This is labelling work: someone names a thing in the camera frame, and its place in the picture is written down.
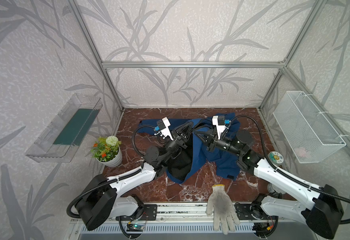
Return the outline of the blue jacket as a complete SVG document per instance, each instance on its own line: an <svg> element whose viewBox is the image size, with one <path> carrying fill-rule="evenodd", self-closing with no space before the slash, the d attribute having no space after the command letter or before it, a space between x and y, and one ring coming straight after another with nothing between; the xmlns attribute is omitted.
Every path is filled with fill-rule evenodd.
<svg viewBox="0 0 350 240"><path fill-rule="evenodd" d="M159 119L148 119L139 122L138 126L150 125L156 127ZM212 117L206 119L169 119L170 130L174 130L189 121L193 122L194 127L206 126L200 128L198 131L207 131L212 128ZM241 123L235 120L230 129L227 132L227 137L232 139L236 132L240 129ZM241 171L237 165L237 157L234 155L219 150L215 150L211 153L207 150L202 141L193 134L193 138L187 142L187 149L183 149L178 157L169 160L169 166L167 169L168 178L177 183L183 184L192 175L199 171L207 162L215 163L217 166L216 174L224 179L235 181Z"/></svg>

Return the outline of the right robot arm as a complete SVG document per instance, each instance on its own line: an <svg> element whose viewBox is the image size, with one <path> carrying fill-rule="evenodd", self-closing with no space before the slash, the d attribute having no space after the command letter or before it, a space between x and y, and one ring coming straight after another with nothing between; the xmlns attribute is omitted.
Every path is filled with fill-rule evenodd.
<svg viewBox="0 0 350 240"><path fill-rule="evenodd" d="M341 197L330 185L321 187L300 179L277 167L267 156L252 149L254 139L246 130L238 130L232 138L226 136L232 121L214 116L212 126L200 125L194 134L209 152L215 149L236 157L241 170L263 179L294 198L281 200L261 197L259 206L269 215L287 218L307 225L317 235L332 240L340 225L350 224L350 199Z"/></svg>

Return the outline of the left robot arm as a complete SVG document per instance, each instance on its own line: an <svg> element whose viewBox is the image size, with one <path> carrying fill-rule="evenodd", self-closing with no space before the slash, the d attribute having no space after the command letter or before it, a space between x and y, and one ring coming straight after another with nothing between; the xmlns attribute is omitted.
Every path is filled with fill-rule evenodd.
<svg viewBox="0 0 350 240"><path fill-rule="evenodd" d="M143 214L144 204L137 197L124 197L126 192L164 173L183 182L193 164L194 124L187 121L173 130L169 126L169 121L162 119L156 127L152 127L157 136L166 139L161 146L150 146L144 153L134 148L143 158L139 167L117 176L95 176L82 193L69 203L66 214L81 219L90 231L109 217L129 216L136 219Z"/></svg>

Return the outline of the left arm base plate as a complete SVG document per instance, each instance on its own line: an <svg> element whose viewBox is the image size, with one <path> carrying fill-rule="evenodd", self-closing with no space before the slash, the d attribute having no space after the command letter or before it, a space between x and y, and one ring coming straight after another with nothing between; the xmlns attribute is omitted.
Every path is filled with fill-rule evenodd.
<svg viewBox="0 0 350 240"><path fill-rule="evenodd" d="M139 206L132 216L126 217L126 221L155 221L157 219L158 205L148 204Z"/></svg>

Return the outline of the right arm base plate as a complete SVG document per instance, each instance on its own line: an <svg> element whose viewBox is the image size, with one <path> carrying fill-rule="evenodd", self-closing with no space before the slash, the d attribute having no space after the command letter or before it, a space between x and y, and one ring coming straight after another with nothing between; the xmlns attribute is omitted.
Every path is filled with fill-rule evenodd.
<svg viewBox="0 0 350 240"><path fill-rule="evenodd" d="M237 216L240 220L263 220L263 217L261 214L256 214L252 210L251 204L243 204L243 203L235 203L234 204Z"/></svg>

